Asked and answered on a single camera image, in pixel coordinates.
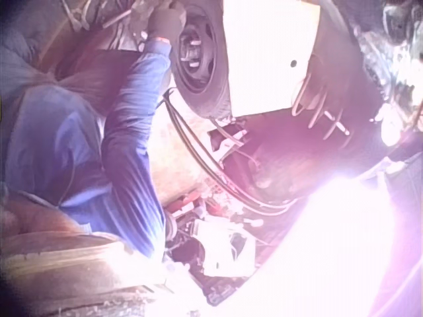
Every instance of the man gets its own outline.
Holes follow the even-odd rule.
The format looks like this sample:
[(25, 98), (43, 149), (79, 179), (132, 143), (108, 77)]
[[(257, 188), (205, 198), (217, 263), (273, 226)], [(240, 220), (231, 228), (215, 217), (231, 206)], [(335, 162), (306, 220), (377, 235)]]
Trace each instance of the man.
[(2, 178), (9, 192), (58, 208), (88, 230), (116, 234), (161, 260), (165, 218), (149, 173), (147, 142), (169, 54), (185, 22), (180, 3), (153, 11), (143, 54), (107, 111), (104, 138), (98, 105), (83, 81), (77, 87), (75, 80), (57, 82), (33, 69), (31, 46), (20, 34), (3, 40)]

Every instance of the lug nut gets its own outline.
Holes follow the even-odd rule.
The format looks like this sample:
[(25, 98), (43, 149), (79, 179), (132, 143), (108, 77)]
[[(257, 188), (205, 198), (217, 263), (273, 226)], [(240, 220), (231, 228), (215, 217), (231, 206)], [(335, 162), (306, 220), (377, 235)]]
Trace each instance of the lug nut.
[(201, 45), (201, 40), (192, 40), (192, 41), (190, 42), (190, 44), (191, 44), (192, 46), (199, 46), (199, 45)]

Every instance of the white paper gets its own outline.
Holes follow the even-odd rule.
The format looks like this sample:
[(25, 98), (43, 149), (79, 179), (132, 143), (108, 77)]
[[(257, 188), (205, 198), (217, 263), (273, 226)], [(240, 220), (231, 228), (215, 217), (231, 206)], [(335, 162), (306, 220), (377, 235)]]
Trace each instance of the white paper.
[(291, 107), (307, 72), (319, 17), (319, 6), (300, 1), (224, 1), (234, 117)]

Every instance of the sleeve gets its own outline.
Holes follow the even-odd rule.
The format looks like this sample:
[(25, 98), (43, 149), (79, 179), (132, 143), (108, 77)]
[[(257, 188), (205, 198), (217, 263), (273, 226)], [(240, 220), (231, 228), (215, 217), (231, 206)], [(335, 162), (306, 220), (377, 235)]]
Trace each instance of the sleeve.
[(104, 225), (150, 258), (163, 256), (165, 218), (150, 176), (147, 142), (170, 50), (164, 42), (146, 44), (106, 118), (102, 142), (103, 167), (112, 183), (107, 199), (115, 205), (106, 208)]

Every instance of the blue long-sleeve shirt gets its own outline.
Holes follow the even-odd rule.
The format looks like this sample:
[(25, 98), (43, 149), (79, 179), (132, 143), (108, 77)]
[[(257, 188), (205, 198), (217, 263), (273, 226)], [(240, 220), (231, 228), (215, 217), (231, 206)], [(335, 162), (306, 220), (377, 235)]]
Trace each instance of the blue long-sleeve shirt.
[(164, 42), (146, 44), (106, 118), (104, 139), (97, 115), (78, 94), (57, 85), (27, 89), (7, 153), (8, 187), (161, 259), (165, 218), (147, 142), (170, 50)]

